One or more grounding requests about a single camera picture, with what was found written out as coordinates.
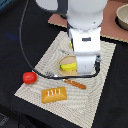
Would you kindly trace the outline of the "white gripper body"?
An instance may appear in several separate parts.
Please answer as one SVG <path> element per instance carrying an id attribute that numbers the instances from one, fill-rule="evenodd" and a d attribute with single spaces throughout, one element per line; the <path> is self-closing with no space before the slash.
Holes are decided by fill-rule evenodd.
<path id="1" fill-rule="evenodd" d="M 89 31 L 69 29 L 79 75 L 90 75 L 93 71 L 96 56 L 100 53 L 100 31 L 100 27 Z"/>

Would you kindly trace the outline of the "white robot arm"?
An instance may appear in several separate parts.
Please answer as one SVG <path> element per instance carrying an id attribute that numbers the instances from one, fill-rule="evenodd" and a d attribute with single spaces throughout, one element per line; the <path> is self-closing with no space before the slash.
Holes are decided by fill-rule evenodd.
<path id="1" fill-rule="evenodd" d="M 107 0 L 36 0 L 44 10 L 67 17 L 79 75 L 90 75 L 100 53 L 100 31 Z"/>

